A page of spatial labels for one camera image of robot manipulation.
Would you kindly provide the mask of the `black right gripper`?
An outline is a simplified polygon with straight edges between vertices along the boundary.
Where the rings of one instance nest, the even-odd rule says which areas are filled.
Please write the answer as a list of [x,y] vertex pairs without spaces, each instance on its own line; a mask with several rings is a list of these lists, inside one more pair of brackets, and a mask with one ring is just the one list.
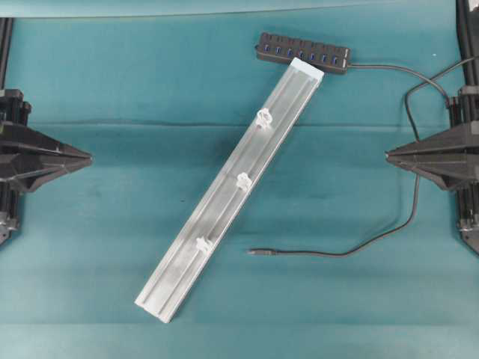
[[478,155],[411,155],[478,148],[478,86],[464,85],[449,99],[451,128],[387,152],[386,161],[455,191],[478,182]]

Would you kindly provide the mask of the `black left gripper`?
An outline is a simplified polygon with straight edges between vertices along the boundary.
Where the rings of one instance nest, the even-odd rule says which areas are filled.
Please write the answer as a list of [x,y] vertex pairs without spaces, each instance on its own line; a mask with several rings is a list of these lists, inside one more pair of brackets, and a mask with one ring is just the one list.
[[1,145],[15,150],[81,159],[1,159],[1,191],[33,192],[63,175],[92,164],[92,155],[42,132],[27,123],[32,106],[18,89],[1,90]]

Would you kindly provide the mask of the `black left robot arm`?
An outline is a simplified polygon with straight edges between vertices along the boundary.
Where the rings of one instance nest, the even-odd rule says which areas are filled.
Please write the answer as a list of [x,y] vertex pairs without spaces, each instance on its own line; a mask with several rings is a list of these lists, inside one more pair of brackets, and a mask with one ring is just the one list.
[[1,91],[1,242],[19,229],[25,193],[92,164],[90,153],[28,127],[31,104],[22,91]]

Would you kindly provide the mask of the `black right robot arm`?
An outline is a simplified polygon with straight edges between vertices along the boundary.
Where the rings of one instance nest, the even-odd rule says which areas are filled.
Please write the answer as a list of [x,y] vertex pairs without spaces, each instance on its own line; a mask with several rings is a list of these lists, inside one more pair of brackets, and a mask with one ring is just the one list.
[[478,252],[478,86],[460,88],[449,113],[450,129],[390,150],[386,161],[454,192],[457,228]]

